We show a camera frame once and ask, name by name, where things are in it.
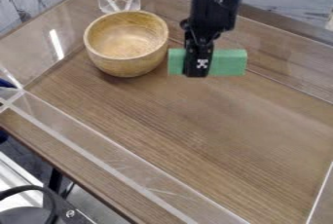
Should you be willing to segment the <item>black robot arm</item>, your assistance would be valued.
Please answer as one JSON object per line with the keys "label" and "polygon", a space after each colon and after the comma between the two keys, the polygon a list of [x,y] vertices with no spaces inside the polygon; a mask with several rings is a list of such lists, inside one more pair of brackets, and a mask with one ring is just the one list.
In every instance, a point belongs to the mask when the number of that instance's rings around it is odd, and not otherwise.
{"label": "black robot arm", "polygon": [[231,31],[242,0],[191,0],[189,17],[181,22],[185,31],[182,73],[187,77],[207,77],[214,59],[214,40]]}

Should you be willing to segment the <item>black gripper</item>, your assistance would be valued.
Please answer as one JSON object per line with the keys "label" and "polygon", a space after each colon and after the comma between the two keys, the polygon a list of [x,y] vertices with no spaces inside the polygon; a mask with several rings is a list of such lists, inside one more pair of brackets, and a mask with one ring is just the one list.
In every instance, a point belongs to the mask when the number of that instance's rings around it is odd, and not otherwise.
{"label": "black gripper", "polygon": [[189,17],[181,22],[185,31],[183,74],[207,77],[214,56],[214,40],[235,26],[242,0],[191,0]]}

